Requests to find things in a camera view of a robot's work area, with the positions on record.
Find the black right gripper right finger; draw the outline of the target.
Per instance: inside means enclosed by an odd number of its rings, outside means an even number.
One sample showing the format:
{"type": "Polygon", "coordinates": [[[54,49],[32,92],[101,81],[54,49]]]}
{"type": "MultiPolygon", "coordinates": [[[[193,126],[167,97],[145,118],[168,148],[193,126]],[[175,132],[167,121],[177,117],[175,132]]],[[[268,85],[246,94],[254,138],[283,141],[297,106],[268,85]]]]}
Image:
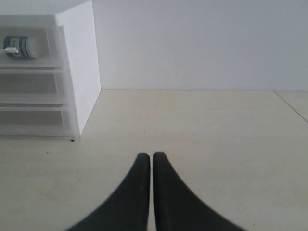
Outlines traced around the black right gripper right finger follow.
{"type": "Polygon", "coordinates": [[[200,200],[164,152],[153,154],[153,203],[158,231],[243,231],[200,200]]]}

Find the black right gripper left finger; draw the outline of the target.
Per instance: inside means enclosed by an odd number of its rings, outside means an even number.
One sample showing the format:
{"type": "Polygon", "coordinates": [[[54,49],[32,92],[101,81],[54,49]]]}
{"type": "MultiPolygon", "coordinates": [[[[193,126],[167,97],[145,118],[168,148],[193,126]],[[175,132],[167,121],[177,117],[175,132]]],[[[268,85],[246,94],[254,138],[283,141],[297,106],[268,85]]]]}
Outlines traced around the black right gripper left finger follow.
{"type": "Polygon", "coordinates": [[[123,181],[93,212],[69,231],[146,231],[150,200],[150,157],[139,153],[123,181]]]}

